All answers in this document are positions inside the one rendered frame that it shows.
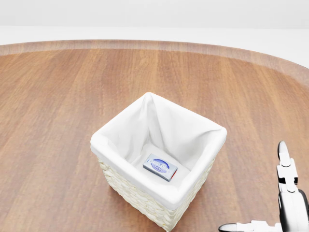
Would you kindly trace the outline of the blue cream cheese box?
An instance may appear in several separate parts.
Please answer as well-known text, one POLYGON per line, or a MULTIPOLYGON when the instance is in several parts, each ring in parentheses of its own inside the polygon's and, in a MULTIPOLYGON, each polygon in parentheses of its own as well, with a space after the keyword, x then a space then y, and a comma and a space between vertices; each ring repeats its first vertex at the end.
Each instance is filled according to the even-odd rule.
POLYGON ((168 182, 171 181, 171 179, 178 170, 177 166, 167 162, 166 160, 152 153, 144 161, 143 168, 168 182))

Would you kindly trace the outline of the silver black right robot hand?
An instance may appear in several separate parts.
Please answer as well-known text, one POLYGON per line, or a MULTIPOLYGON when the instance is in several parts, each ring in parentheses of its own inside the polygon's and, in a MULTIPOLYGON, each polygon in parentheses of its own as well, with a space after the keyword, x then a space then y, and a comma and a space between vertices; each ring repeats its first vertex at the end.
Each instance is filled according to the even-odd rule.
POLYGON ((285 141, 279 142, 277 153, 280 160, 277 165, 280 222, 274 226, 262 220, 228 223, 221 225, 219 232, 309 232, 309 201, 304 191, 297 187, 295 161, 290 157, 285 141))

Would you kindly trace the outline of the white lined woven basket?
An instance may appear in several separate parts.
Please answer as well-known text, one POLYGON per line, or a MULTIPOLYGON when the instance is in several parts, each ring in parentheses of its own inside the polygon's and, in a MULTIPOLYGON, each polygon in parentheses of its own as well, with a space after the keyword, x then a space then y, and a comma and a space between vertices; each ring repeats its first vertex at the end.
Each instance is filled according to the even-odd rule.
POLYGON ((181 219, 204 184, 227 131, 151 92, 90 140, 108 184, 166 231, 181 219), (170 182, 143 168, 150 154, 178 167, 170 182))

